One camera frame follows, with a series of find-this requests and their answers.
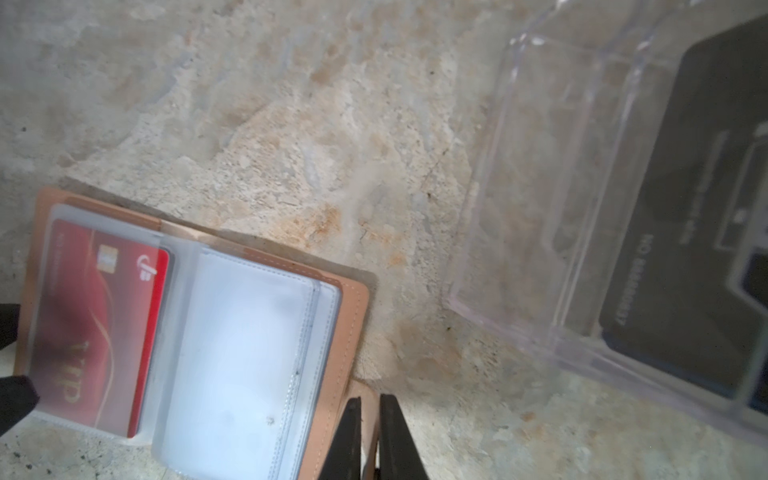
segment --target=black card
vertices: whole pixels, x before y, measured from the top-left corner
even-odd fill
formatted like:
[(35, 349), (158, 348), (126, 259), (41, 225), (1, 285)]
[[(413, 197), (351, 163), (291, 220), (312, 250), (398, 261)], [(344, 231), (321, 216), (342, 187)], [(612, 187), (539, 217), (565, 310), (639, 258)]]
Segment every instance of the black card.
[(768, 312), (766, 164), (768, 16), (684, 55), (601, 311), (610, 348), (734, 396)]

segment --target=black object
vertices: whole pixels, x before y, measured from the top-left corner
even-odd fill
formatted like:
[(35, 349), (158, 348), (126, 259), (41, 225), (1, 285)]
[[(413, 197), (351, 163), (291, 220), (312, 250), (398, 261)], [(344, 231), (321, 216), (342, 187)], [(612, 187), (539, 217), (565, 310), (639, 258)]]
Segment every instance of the black object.
[(728, 398), (768, 316), (766, 45), (763, 16), (683, 56), (600, 315), (613, 350)]
[(18, 303), (0, 303), (0, 349), (16, 341), (20, 311)]
[[(16, 341), (18, 314), (18, 304), (0, 304), (0, 349)], [(0, 435), (29, 415), (39, 400), (27, 376), (0, 378)]]
[[(376, 478), (429, 480), (397, 398), (382, 394), (380, 399), (380, 466)], [(319, 480), (360, 480), (360, 416), (360, 397), (349, 399)]]

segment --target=concrete surface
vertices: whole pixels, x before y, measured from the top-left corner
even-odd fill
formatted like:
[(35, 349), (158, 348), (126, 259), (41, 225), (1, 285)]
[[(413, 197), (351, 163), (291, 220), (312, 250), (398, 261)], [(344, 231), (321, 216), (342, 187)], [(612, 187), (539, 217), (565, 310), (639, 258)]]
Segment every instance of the concrete surface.
[[(432, 478), (764, 476), (757, 447), (440, 306), (501, 51), (540, 7), (4, 0), (0, 301), (18, 298), (35, 191), (92, 186), (375, 275), (355, 375), (399, 397)], [(0, 439), (0, 478), (176, 477), (34, 419)]]

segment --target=red credit card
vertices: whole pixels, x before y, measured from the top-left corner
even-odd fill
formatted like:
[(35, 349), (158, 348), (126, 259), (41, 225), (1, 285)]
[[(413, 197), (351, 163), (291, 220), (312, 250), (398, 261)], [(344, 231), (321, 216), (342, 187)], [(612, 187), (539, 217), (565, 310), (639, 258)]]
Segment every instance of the red credit card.
[(49, 235), (29, 371), (38, 409), (133, 437), (169, 254), (65, 220)]

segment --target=transparent plastic box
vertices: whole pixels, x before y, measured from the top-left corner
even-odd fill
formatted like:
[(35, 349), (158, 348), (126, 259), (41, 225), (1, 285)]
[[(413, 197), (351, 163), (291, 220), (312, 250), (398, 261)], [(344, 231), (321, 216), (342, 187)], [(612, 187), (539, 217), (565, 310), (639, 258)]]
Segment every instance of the transparent plastic box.
[(598, 323), (681, 58), (766, 13), (764, 0), (570, 0), (512, 38), (447, 306), (525, 352), (768, 445), (749, 399), (608, 348)]

